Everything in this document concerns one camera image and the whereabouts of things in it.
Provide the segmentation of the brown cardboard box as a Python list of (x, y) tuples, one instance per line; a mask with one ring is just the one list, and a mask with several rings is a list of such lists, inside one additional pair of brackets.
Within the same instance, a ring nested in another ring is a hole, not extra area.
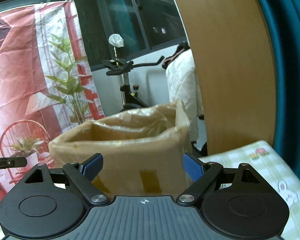
[(58, 167), (103, 157), (93, 184), (114, 196), (178, 196), (189, 185), (183, 156), (192, 150), (190, 121), (181, 100), (88, 120), (49, 143)]

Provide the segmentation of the black exercise bike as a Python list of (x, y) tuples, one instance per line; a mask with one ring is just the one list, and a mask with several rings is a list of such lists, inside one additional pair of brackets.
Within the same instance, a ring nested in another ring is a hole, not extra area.
[(101, 61), (103, 66), (107, 68), (107, 76), (117, 76), (119, 80), (119, 89), (122, 99), (122, 108), (120, 112), (131, 109), (147, 108), (154, 105), (150, 94), (146, 100), (142, 96), (146, 96), (146, 88), (149, 88), (149, 80), (145, 74), (142, 77), (130, 77), (130, 73), (137, 68), (155, 67), (162, 63), (164, 56), (158, 58), (155, 62), (134, 63), (133, 60), (127, 61), (120, 58), (110, 58)]

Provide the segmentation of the red printed backdrop cloth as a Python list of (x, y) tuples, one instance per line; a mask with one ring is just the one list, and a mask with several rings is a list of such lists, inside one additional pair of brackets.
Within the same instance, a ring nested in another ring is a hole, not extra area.
[(57, 167), (50, 141), (103, 116), (75, 2), (0, 12), (0, 157), (27, 160), (0, 171), (0, 201), (34, 165)]

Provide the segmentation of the white quilted blanket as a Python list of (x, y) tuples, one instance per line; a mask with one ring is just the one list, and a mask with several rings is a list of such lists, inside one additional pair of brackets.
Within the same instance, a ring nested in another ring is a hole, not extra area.
[(191, 49), (173, 58), (166, 67), (166, 78), (170, 101), (183, 101), (190, 121), (190, 139), (196, 141), (199, 137), (198, 121), (204, 116), (204, 108)]

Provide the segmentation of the black garment with pink trim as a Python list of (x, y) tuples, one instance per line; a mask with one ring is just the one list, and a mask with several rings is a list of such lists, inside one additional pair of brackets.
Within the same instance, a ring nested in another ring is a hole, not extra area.
[(168, 68), (168, 65), (170, 63), (172, 63), (181, 53), (187, 51), (190, 49), (189, 43), (188, 42), (181, 42), (177, 48), (176, 51), (174, 52), (173, 55), (167, 57), (166, 59), (164, 59), (164, 61), (162, 62), (162, 68), (164, 70), (166, 70)]

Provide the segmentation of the white cloth on pole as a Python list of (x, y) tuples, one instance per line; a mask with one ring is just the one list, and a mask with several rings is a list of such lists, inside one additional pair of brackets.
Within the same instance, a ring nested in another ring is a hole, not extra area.
[(125, 46), (124, 39), (120, 34), (111, 34), (108, 38), (108, 42), (115, 48), (122, 48)]

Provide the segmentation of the wooden board panel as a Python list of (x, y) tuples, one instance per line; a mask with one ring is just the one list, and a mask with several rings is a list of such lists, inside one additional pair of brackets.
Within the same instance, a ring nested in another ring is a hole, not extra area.
[(273, 142), (275, 66), (257, 0), (175, 0), (204, 107), (208, 154)]

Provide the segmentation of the dark window frame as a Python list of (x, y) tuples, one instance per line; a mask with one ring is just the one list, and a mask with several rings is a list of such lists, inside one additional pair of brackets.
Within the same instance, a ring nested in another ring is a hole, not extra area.
[[(0, 12), (15, 7), (69, 0), (0, 0)], [(111, 34), (124, 39), (122, 58), (131, 60), (185, 41), (186, 33), (174, 0), (73, 0), (85, 51), (92, 70), (114, 52)]]

